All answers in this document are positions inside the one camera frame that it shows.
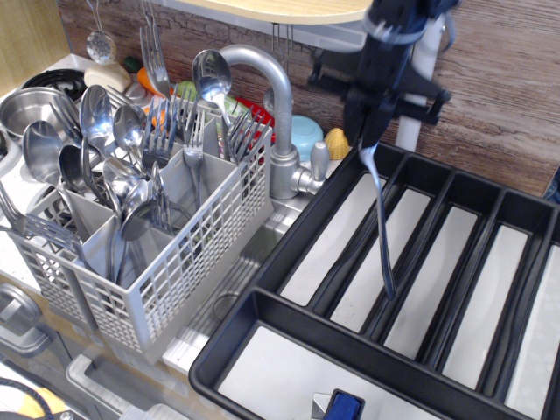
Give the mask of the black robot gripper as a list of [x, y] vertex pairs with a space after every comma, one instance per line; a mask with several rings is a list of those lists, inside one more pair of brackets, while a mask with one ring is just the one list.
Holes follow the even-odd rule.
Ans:
[[360, 51], [319, 49], [312, 55], [308, 83], [344, 100], [343, 130], [350, 143], [358, 142], [362, 130], [362, 147], [376, 146], [391, 120], [399, 116], [438, 123], [451, 94], [412, 66], [411, 51], [429, 21], [458, 4], [373, 1], [363, 18], [366, 38]]

